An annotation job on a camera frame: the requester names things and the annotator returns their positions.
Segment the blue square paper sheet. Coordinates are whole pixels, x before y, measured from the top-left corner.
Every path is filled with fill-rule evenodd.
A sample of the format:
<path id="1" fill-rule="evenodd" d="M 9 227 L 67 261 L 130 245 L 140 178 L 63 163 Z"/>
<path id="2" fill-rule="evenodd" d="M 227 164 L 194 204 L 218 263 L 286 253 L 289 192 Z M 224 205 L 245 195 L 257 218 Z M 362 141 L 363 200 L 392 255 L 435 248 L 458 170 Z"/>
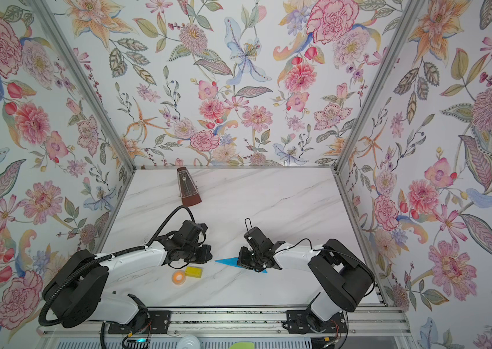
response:
<path id="1" fill-rule="evenodd" d="M 241 268 L 241 269 L 244 269 L 244 270 L 253 271 L 253 269 L 249 269 L 249 268 L 240 266 L 239 263 L 238 263 L 239 260 L 238 260 L 237 257 L 220 259 L 220 260 L 216 260 L 215 262 L 216 263 L 219 263 L 221 265 L 225 265 L 225 266 L 231 266 L 231 267 L 235 267 L 235 268 Z"/>

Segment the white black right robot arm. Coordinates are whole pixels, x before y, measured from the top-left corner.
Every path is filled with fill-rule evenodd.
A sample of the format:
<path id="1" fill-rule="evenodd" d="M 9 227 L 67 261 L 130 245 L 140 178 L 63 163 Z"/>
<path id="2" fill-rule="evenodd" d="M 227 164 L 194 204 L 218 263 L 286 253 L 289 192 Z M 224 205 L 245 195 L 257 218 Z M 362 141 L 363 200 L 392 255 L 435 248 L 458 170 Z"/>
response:
<path id="1" fill-rule="evenodd" d="M 261 273 L 267 269 L 310 272 L 322 291 L 304 311 L 314 324 L 330 321 L 336 314 L 356 310 L 375 287 L 369 267 L 339 240 L 331 238 L 322 246 L 308 242 L 272 242 L 261 229 L 253 227 L 244 235 L 248 243 L 238 254 L 238 266 Z"/>

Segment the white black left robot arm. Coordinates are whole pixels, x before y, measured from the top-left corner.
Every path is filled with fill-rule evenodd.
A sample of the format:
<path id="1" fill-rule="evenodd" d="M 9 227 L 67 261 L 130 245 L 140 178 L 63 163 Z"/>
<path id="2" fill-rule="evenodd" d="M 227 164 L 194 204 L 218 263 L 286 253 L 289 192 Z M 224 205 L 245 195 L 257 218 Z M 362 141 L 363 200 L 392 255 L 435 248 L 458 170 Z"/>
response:
<path id="1" fill-rule="evenodd" d="M 191 220 L 179 230 L 156 237 L 150 244 L 112 252 L 76 252 L 44 288 L 39 325 L 76 327 L 86 321 L 126 326 L 139 332 L 151 322 L 147 306 L 115 285 L 140 272 L 182 261 L 205 264 L 212 259 L 205 244 L 208 227 Z"/>

